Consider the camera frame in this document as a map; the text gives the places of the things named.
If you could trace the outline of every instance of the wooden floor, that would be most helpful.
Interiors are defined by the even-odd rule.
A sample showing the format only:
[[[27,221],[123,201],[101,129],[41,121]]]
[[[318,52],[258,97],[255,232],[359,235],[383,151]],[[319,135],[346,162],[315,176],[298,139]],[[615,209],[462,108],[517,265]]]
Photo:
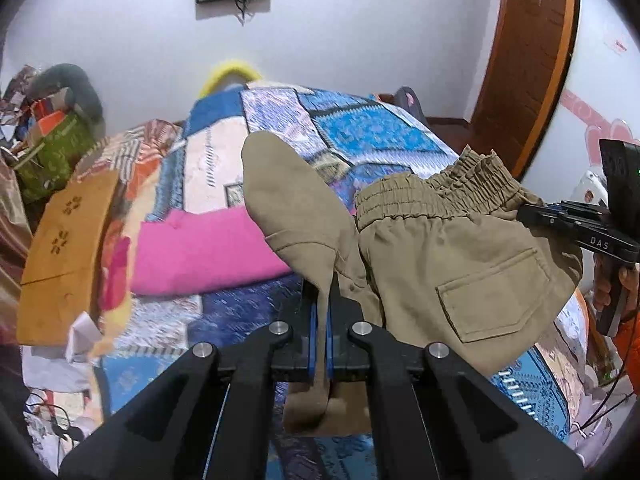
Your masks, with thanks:
[[[464,124],[438,124],[428,118],[427,122],[431,131],[457,154],[462,153],[466,145],[471,146],[478,153],[491,153],[491,146],[485,145],[486,143],[482,142],[474,134],[471,126],[465,126]]]

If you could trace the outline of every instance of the brown curtain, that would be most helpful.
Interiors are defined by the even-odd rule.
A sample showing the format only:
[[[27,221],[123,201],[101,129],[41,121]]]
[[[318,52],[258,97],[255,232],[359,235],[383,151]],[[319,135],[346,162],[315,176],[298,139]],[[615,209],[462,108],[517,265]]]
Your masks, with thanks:
[[[15,344],[20,277],[31,245],[20,189],[0,155],[0,344]]]

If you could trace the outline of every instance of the baseboard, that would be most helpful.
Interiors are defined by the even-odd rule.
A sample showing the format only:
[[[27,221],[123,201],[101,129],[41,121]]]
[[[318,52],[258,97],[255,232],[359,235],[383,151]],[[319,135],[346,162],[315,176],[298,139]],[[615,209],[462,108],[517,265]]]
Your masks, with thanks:
[[[466,119],[455,117],[427,117],[429,124],[459,124],[465,128],[469,128],[470,124]]]

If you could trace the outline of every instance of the bed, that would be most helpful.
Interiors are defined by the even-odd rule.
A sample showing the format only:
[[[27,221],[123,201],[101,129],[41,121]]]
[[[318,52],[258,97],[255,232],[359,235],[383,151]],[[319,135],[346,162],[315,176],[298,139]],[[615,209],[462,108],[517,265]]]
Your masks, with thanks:
[[[244,138],[258,130],[289,143],[352,211],[356,191],[377,178],[398,171],[427,178],[457,158],[422,122],[374,96],[267,81],[200,99],[184,128],[155,120],[106,139],[74,175],[81,181],[115,169],[121,181],[102,251],[103,337],[90,353],[88,391],[63,394],[42,387],[34,395],[68,407],[68,416],[92,431],[194,343],[223,347],[242,341],[276,319],[283,306],[300,300],[302,278],[295,274],[180,298],[135,297],[129,290],[142,221],[162,221],[171,209],[203,213],[243,203],[240,150]],[[124,238],[130,245],[123,259]],[[517,384],[528,399],[521,404],[524,411],[574,447],[579,441],[572,428],[593,404],[584,386],[588,323],[577,291],[538,343],[490,378],[514,402],[510,386]],[[265,478],[376,477],[370,434],[286,434],[285,398],[286,388],[278,384]],[[46,417],[28,411],[34,448],[55,471],[55,438]],[[604,420],[596,426],[606,440],[610,426]],[[71,444],[58,441],[55,449],[60,444],[64,455]]]

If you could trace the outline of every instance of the wooden door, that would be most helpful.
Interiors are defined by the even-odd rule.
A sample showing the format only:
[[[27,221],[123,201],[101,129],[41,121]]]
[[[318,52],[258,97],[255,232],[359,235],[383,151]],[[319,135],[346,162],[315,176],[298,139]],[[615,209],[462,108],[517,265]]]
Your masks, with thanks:
[[[520,177],[534,155],[564,83],[575,0],[501,0],[494,47],[470,144],[494,149]]]

